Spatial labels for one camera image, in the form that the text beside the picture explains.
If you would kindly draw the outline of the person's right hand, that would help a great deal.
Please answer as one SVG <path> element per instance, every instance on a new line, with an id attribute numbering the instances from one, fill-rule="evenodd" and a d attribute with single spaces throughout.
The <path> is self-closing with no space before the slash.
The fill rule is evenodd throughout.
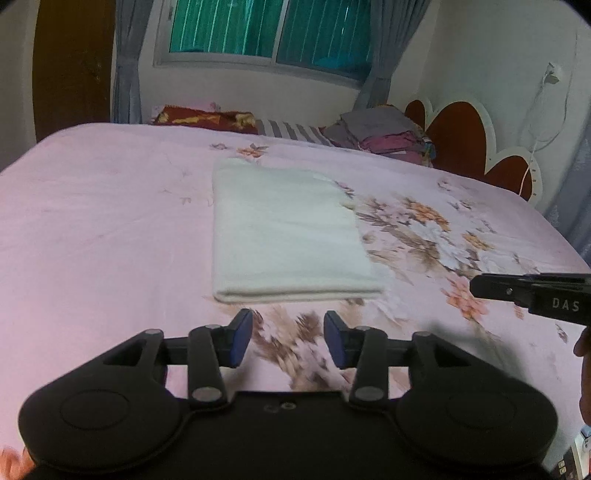
<path id="1" fill-rule="evenodd" d="M 586 327 L 577 340 L 573 353 L 582 360 L 579 409 L 586 425 L 591 425 L 591 329 Z"/>

